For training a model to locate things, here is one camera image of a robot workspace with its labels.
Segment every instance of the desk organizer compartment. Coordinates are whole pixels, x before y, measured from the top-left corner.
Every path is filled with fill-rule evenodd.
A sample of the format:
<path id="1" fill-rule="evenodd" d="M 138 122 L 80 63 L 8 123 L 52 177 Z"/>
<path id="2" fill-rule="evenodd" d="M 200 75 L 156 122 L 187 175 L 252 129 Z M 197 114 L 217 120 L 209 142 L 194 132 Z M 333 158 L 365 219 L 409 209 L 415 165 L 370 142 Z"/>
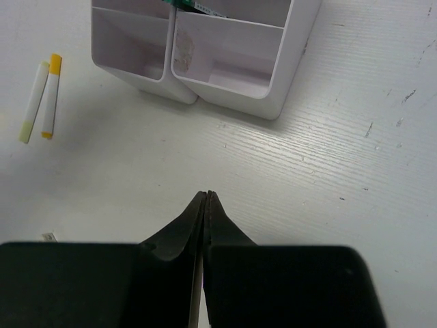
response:
<path id="1" fill-rule="evenodd" d="M 273 120 L 321 0 L 201 0 L 228 18 L 178 11 L 171 69 L 203 99 Z"/>
<path id="2" fill-rule="evenodd" d="M 94 63 L 140 90 L 183 103 L 197 95 L 170 70 L 175 8 L 161 0 L 93 0 Z"/>

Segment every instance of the stain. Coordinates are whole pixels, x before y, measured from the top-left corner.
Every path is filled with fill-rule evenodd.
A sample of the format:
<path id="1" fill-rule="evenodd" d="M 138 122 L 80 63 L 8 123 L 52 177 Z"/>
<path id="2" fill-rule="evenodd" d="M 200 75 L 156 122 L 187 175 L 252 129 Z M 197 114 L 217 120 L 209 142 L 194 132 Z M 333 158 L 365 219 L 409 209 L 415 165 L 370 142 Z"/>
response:
<path id="1" fill-rule="evenodd" d="M 309 42 L 309 38 L 307 39 L 307 43 L 305 43 L 305 47 L 303 49 L 302 56 L 307 52 L 308 42 Z"/>
<path id="2" fill-rule="evenodd" d="M 428 50 L 434 43 L 436 43 L 436 41 L 437 41 L 437 39 L 435 39 L 433 42 L 428 44 L 425 49 L 423 49 L 422 56 L 419 58 L 416 67 L 419 67 L 421 65 L 421 62 L 422 62 L 422 59 L 423 59 L 423 56 L 424 56 L 426 50 Z"/>
<path id="3" fill-rule="evenodd" d="M 191 37 L 184 30 L 176 33 L 176 52 L 173 65 L 175 70 L 187 73 L 193 60 L 195 45 Z"/>
<path id="4" fill-rule="evenodd" d="M 410 160 L 407 162 L 407 166 L 410 166 L 410 163 L 413 162 L 413 160 L 415 160 L 416 157 L 417 157 L 417 154 L 415 154 L 415 155 L 413 156 L 413 158 L 410 159 Z"/>
<path id="5" fill-rule="evenodd" d="M 369 135 L 370 135 L 370 131 L 371 131 L 371 128 L 373 127 L 373 122 L 370 124 L 370 126 L 369 126 L 369 130 L 367 130 L 367 133 L 366 133 L 366 135 L 364 136 L 364 138 L 368 138 L 369 137 Z"/>
<path id="6" fill-rule="evenodd" d="M 227 128 L 226 123 L 223 123 L 222 121 L 220 121 L 220 124 L 217 125 L 217 128 Z"/>
<path id="7" fill-rule="evenodd" d="M 404 122 L 404 118 L 400 118 L 399 121 L 397 121 L 396 123 L 396 127 L 400 128 L 403 122 Z"/>
<path id="8" fill-rule="evenodd" d="M 413 90 L 409 95 L 407 95 L 403 100 L 402 100 L 402 104 L 405 104 L 407 102 L 408 99 L 410 99 L 415 93 L 416 93 L 417 89 Z"/>
<path id="9" fill-rule="evenodd" d="M 431 97 L 430 99 L 426 100 L 425 103 L 424 103 L 422 106 L 419 107 L 419 109 L 422 109 L 422 108 L 428 106 L 429 102 L 430 102 L 431 100 L 433 100 L 435 97 L 437 97 L 437 92 L 436 92 L 435 94 L 433 94 L 432 97 Z"/>

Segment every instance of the black object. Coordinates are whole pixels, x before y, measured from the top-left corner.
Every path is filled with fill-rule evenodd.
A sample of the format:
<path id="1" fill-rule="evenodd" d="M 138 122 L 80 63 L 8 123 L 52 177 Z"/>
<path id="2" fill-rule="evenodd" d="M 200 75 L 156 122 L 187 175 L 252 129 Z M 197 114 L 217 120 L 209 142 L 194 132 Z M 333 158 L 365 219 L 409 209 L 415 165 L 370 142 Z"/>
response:
<path id="1" fill-rule="evenodd" d="M 385 327 L 348 247 L 257 246 L 216 193 L 138 245 L 0 247 L 0 327 Z"/>

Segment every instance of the white desk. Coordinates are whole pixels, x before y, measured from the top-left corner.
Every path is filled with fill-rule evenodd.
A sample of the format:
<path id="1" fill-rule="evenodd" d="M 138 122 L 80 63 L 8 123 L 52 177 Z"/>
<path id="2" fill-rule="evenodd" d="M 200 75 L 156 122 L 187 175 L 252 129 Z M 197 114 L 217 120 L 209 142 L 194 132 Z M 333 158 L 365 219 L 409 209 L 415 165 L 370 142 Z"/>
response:
<path id="1" fill-rule="evenodd" d="M 142 94 L 95 67 L 87 0 L 0 8 L 1 242 L 139 242 L 212 189 L 257 243 L 357 249 L 391 327 L 437 325 L 437 2 L 324 0 L 274 122 Z M 26 146 L 52 52 L 55 136 L 40 137 L 40 115 Z"/>

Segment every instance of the pen holder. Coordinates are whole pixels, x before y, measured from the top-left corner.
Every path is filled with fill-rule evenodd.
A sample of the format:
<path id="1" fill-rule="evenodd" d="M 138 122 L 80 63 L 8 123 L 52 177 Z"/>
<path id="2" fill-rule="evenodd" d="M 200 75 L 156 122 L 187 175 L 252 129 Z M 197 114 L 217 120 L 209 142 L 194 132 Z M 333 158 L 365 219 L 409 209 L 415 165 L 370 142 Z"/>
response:
<path id="1" fill-rule="evenodd" d="M 127 83 L 182 103 L 268 120 L 282 111 L 322 0 L 93 0 L 92 57 Z"/>
<path id="2" fill-rule="evenodd" d="M 192 104 L 197 95 L 170 70 L 175 8 L 161 0 L 93 0 L 94 63 L 136 88 Z"/>

